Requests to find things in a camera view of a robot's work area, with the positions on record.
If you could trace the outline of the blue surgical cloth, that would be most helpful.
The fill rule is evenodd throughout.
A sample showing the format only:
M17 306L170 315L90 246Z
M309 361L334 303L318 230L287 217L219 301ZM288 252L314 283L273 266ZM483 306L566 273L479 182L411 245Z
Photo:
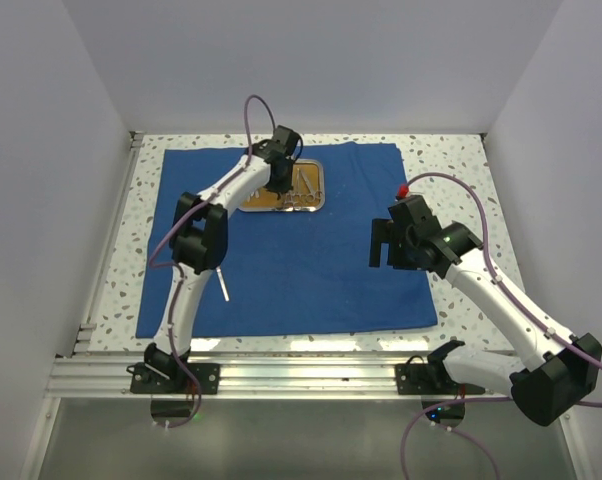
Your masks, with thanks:
M315 213L246 213L229 221L229 247L207 283L197 337L358 333L434 326L427 275L369 266L371 223L386 215L405 180L393 144L309 146L324 170Z

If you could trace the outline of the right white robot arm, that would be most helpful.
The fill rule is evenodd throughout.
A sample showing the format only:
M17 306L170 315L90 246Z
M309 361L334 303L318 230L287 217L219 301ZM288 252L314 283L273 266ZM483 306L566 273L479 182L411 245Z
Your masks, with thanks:
M427 271L467 296L510 342L511 356L480 351L450 340L421 361L395 367L400 394L453 394L491 390L512 399L532 422L548 426L595 388L602 345L591 334L575 335L546 316L496 268L479 238L465 225L442 227L420 195L388 209L371 223L369 264Z

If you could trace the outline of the steel scalpel handle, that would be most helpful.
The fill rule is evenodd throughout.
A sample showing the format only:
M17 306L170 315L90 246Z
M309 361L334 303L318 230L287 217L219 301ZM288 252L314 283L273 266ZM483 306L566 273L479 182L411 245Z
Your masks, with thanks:
M221 287L221 291L222 291L222 295L224 298L225 302L230 302L230 294L229 294L229 290L225 281L225 277L223 275L223 271L221 269L221 267L217 267L216 268L216 273L217 273L217 277L218 277L218 281Z

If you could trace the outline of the steel forceps with ring handles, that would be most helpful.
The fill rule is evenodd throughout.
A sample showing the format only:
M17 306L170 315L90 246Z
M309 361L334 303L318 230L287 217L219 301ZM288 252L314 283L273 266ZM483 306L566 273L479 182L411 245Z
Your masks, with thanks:
M282 200L281 207L284 209L304 208L306 206L306 195L303 192L290 190Z

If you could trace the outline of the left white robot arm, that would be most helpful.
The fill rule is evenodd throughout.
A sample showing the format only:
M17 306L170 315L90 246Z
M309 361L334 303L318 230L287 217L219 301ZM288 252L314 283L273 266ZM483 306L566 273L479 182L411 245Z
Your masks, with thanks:
M172 270L172 282L160 326L144 352L144 364L154 370L154 381L166 392L178 392L188 383L185 362L195 316L210 276L226 256L230 217L261 188L278 195L290 191L296 153L302 147L299 133L277 126L271 138L250 144L214 184L179 198L173 226L156 247L171 250L171 260L164 265Z

